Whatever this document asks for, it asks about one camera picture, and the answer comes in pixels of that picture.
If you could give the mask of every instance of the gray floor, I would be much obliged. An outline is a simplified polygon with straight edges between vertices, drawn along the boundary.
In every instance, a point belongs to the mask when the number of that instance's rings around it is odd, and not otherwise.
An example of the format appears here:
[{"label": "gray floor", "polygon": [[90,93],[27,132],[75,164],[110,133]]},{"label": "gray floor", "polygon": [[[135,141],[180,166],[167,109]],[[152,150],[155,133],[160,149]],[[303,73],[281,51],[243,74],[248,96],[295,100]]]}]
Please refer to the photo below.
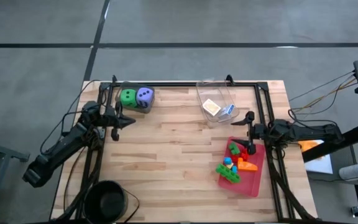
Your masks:
[{"label": "gray floor", "polygon": [[[0,43],[92,42],[103,0],[0,0]],[[101,42],[358,42],[358,0],[118,0],[109,6]],[[31,152],[79,93],[90,49],[0,49],[0,144]],[[99,49],[91,79],[200,80],[231,74],[243,80],[284,80],[288,97],[351,71],[358,48]],[[302,106],[341,81],[291,102]],[[328,98],[314,111],[329,105]],[[358,125],[358,95],[307,119],[332,119],[343,131]],[[339,166],[348,149],[333,154]],[[46,186],[21,181],[27,164],[12,161],[0,192],[0,223],[47,220],[56,171]],[[323,220],[358,223],[353,186],[311,181]]]}]

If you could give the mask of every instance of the clear plastic container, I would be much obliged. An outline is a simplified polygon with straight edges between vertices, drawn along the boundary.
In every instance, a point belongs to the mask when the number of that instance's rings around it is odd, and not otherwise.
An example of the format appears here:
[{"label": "clear plastic container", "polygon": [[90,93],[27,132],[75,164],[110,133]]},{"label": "clear plastic container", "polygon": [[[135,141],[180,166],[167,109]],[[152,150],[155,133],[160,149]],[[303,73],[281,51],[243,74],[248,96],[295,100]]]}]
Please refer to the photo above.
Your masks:
[{"label": "clear plastic container", "polygon": [[120,101],[126,109],[149,113],[154,103],[154,94],[155,90],[151,86],[123,82],[117,92],[116,102]]},{"label": "clear plastic container", "polygon": [[[196,89],[201,110],[203,111],[204,117],[210,128],[214,128],[222,124],[229,124],[236,116],[239,115],[239,110],[236,108],[233,99],[231,98],[226,81],[217,81],[213,78],[199,81],[196,84]],[[207,112],[203,107],[203,104],[208,100],[213,101],[213,103],[221,108],[214,116]],[[231,113],[223,113],[224,108],[230,107],[231,105],[234,106]]]}]

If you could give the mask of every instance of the wooden table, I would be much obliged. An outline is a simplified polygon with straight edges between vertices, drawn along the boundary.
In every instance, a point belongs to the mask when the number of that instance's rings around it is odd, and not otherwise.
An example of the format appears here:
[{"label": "wooden table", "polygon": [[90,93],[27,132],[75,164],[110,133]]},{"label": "wooden table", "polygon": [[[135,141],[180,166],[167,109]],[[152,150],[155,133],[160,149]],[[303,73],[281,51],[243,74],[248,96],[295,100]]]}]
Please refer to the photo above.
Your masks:
[{"label": "wooden table", "polygon": [[[289,120],[290,105],[284,82],[267,82],[275,117]],[[89,85],[81,95],[78,110],[87,101],[97,99],[98,87],[98,82]],[[125,115],[137,121],[119,131],[119,142],[110,138],[111,129],[106,133],[100,180],[115,180],[140,199],[140,208],[131,222],[277,221],[266,160],[256,198],[221,189],[217,184],[218,174],[214,169],[222,162],[227,138],[244,138],[247,128],[231,125],[208,128],[195,87],[156,87],[155,90],[155,102],[149,114],[124,110]],[[249,110],[258,114],[253,88],[230,87],[229,90],[240,109],[234,121],[243,119]],[[259,116],[255,116],[254,123],[259,123]],[[307,211],[317,217],[301,151],[298,146],[290,146],[285,152],[290,188]],[[64,163],[51,218],[63,212],[64,189],[78,153]],[[83,152],[73,171],[67,205],[80,189],[85,155]],[[280,198],[287,217],[281,189]],[[127,213],[121,221],[135,206],[136,200],[129,195]]]}]

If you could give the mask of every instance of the red tray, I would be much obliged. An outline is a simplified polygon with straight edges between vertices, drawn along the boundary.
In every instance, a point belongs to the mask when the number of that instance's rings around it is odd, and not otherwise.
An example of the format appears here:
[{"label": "red tray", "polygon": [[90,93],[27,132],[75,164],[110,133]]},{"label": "red tray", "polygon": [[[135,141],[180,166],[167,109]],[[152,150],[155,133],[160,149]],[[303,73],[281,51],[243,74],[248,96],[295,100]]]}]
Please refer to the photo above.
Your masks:
[{"label": "red tray", "polygon": [[[226,152],[224,154],[224,157],[230,157],[230,151],[227,148],[230,143],[232,143],[232,139],[236,139],[234,137],[230,137],[227,140],[226,145]],[[249,156],[248,162],[253,163],[258,166],[257,172],[248,172],[248,171],[238,171],[238,174],[241,178],[241,182],[237,184],[232,184],[230,181],[228,181],[226,178],[219,176],[218,184],[220,187],[228,190],[232,190],[234,192],[244,194],[251,197],[257,197],[259,194],[259,185],[260,185],[260,178],[262,175],[262,168],[264,165],[264,159],[265,159],[265,146],[256,144],[256,153],[254,155]]]}]

